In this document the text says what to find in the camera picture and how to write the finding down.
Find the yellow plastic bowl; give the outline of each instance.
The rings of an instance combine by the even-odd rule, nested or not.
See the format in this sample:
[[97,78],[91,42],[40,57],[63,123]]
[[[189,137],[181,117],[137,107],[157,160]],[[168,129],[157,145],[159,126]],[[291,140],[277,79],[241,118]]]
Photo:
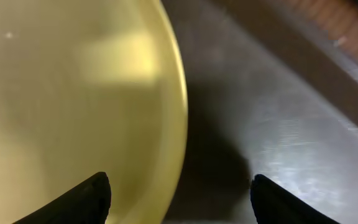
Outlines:
[[0,223],[97,171],[107,223],[159,223],[187,124],[177,43],[155,0],[0,1]]

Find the translucent yellow plastic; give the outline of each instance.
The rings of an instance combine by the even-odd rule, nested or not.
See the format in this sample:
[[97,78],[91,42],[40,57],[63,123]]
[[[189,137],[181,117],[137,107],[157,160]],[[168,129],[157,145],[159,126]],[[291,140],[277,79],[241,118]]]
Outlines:
[[160,223],[187,102],[154,0],[0,0],[0,223],[107,172],[107,223]]

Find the stainless steel surface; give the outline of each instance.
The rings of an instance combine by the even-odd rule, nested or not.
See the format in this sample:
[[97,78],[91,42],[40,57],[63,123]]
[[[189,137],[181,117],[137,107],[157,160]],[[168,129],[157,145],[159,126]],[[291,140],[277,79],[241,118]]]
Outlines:
[[[320,95],[227,9],[206,0],[163,3],[189,98],[185,165],[165,222],[256,223],[246,179],[265,174],[336,221],[358,223],[358,127],[336,109],[343,105],[329,103],[328,91]],[[343,90],[334,81],[328,88]]]

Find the metal countertop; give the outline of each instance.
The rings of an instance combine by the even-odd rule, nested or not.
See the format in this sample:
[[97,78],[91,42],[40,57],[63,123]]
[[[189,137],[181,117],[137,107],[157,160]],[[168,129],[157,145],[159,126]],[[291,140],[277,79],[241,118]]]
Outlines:
[[358,125],[349,112],[225,7],[163,3],[189,98],[186,159],[164,223],[256,223],[247,196],[255,174],[340,223],[358,223]]

